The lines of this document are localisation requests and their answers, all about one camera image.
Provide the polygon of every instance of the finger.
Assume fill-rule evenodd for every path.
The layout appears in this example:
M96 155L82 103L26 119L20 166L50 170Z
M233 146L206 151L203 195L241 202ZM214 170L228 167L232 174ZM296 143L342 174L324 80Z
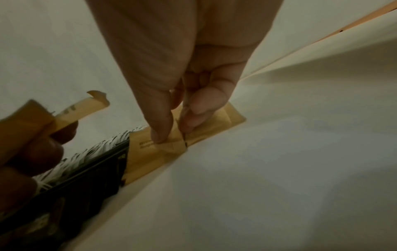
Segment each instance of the finger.
M12 167L0 168L0 212L23 205L33 197L37 184Z
M170 91L171 93L171 109L177 108L182 100L183 100L183 95L185 93L185 89L183 86L182 79L179 81L178 85Z
M76 135L77 132L77 127L79 126L79 122L76 121L74 123L71 123L67 127L63 128L62 130L59 130L51 135L51 138L54 140L58 141L60 144L65 144L69 141L71 141L74 136Z
M8 165L25 175L35 176L55 167L62 156L61 144L50 137L42 137L25 146Z
M132 91L143 116L151 127L153 142L164 141L170 134L174 123L170 92L157 90L147 85L134 85Z
M181 133L190 133L194 128L204 123L209 119L215 111L208 111L202 114L194 114L188 107L185 107L181 111L179 118L179 130Z
M222 108L232 96L246 62L215 68L206 87L196 91L189 100L194 114L203 114Z

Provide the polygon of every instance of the black object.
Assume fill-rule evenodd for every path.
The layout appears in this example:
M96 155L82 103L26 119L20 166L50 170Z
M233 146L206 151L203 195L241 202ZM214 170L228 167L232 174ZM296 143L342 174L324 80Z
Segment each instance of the black object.
M116 194L127 164L129 140L81 164L57 186L0 222L0 250L57 250Z

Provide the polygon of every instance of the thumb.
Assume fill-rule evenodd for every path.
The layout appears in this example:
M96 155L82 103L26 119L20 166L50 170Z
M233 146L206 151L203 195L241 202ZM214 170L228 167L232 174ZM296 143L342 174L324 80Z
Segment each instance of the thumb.
M170 91L154 89L147 85L132 85L131 88L145 120L151 127L153 142L160 143L166 140L174 123Z

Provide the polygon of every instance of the fingernail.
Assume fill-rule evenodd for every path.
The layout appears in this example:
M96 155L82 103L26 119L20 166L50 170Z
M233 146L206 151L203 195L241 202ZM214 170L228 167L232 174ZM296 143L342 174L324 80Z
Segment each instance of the fingernail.
M31 160L42 160L53 155L60 147L60 144L55 140L42 138L29 145L27 154Z
M160 141L158 133L153 129L150 129L150 137L154 143L158 143Z

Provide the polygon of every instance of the hand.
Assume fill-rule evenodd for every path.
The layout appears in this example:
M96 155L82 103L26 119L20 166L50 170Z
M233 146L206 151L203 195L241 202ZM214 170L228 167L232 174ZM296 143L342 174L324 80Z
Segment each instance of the hand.
M87 0L155 142L183 100L183 133L229 100L282 0Z
M5 166L0 167L0 212L27 202L36 192L32 176L55 167L62 159L62 144L76 134L78 122L70 124L51 137L33 140Z

